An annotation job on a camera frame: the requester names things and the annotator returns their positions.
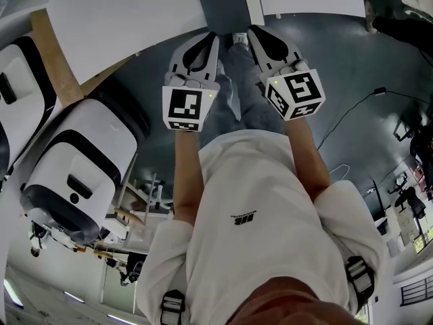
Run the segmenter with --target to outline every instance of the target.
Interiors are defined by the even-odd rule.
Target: shoe
[[[374,12],[374,8],[371,5],[370,1],[366,0],[365,2],[365,19],[367,21],[367,31],[370,34],[377,34],[378,30],[373,27],[373,21],[376,18],[376,14]]]
[[[221,59],[218,59],[218,62],[216,63],[216,75],[217,76],[220,76],[220,75],[225,76],[224,64],[221,61]]]
[[[233,34],[233,44],[235,45],[236,43],[241,43],[242,45],[248,47],[248,37],[246,32],[237,32]]]

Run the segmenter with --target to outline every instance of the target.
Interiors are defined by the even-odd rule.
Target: white robot
[[[80,245],[99,236],[115,190],[149,133],[137,105],[113,91],[111,96],[97,90],[72,109],[22,192],[21,204],[32,220]]]
[[[30,37],[0,51],[0,181],[61,109]]]
[[[312,115],[325,101],[316,70],[310,70],[297,46],[265,26],[248,30],[251,50],[262,74],[264,97],[285,121]],[[198,35],[174,52],[162,111],[168,129],[201,131],[219,92],[215,83],[219,39],[213,33]]]

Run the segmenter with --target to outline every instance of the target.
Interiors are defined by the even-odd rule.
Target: white t-shirt
[[[374,271],[383,265],[384,243],[357,189],[340,181],[312,203],[286,136],[236,131],[208,144],[200,161],[205,187],[195,227],[160,224],[138,281],[137,303],[152,324],[184,264],[192,324],[226,324],[255,289],[283,276],[348,309],[343,258],[322,225]]]

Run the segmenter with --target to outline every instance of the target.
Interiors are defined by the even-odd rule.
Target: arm
[[[203,195],[203,174],[195,133],[176,131],[175,220],[194,226]]]
[[[292,145],[298,179],[314,202],[331,185],[329,172],[316,149],[305,118],[288,121],[284,127]]]

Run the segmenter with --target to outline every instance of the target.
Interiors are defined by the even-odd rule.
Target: leg
[[[233,96],[231,79],[225,75],[219,75],[216,77],[216,82],[221,86],[221,90],[210,108],[208,118],[204,122],[200,134],[201,148],[219,135],[236,130],[236,126],[239,124],[230,107],[230,100]]]
[[[241,127],[284,134],[284,121],[262,96],[256,84],[260,69],[245,45],[236,43],[229,49],[226,69],[237,83],[241,107]]]
[[[373,27],[396,40],[410,43],[433,57],[433,24],[414,19],[392,20],[377,17]]]

